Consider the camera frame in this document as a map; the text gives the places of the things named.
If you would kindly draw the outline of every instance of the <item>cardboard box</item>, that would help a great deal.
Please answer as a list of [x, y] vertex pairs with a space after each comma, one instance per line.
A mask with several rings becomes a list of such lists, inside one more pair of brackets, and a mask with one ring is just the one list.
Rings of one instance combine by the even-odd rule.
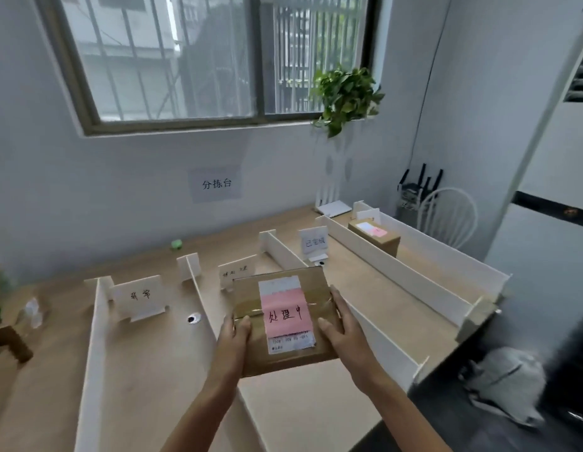
[[401, 237], [398, 233], [377, 225], [373, 219], [351, 220], [348, 223], [348, 228], [386, 252], [386, 254], [396, 257], [398, 245], [401, 242]]
[[[303, 294], [306, 297], [316, 344], [314, 347], [307, 349], [269, 354], [258, 283], [292, 276], [298, 277]], [[280, 369], [294, 368], [295, 366], [337, 358], [331, 343], [323, 336], [317, 322], [318, 318], [322, 317], [329, 320], [337, 330], [343, 331], [341, 319], [333, 302], [322, 267], [313, 266], [235, 279], [233, 281], [233, 289], [235, 297], [233, 317], [235, 323], [243, 319], [244, 316], [250, 316], [252, 321], [252, 332], [248, 338], [248, 349], [243, 365], [243, 377], [256, 376], [267, 372], [279, 371]]]

